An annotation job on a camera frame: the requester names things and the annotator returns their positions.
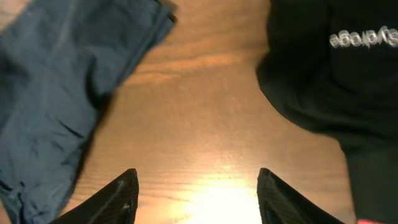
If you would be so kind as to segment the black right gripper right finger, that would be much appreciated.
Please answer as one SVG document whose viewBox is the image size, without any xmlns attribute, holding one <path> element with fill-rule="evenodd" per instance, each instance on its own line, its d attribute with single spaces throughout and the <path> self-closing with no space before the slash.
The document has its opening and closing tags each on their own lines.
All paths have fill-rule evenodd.
<svg viewBox="0 0 398 224">
<path fill-rule="evenodd" d="M 266 168 L 259 171 L 257 197 L 262 224 L 344 224 Z"/>
</svg>

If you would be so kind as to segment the navy blue shorts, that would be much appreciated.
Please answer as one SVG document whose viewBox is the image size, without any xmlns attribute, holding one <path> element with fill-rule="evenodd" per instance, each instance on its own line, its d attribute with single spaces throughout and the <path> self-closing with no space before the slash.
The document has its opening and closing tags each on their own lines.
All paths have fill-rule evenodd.
<svg viewBox="0 0 398 224">
<path fill-rule="evenodd" d="M 1 32 L 1 200 L 49 223 L 113 93 L 174 22 L 153 0 L 35 0 Z"/>
</svg>

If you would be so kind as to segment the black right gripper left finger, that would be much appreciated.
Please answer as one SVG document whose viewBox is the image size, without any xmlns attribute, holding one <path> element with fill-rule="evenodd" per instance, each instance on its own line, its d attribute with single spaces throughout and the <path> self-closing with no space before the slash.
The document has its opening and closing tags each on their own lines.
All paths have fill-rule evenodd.
<svg viewBox="0 0 398 224">
<path fill-rule="evenodd" d="M 137 171 L 128 169 L 50 224 L 134 224 L 138 195 Z"/>
</svg>

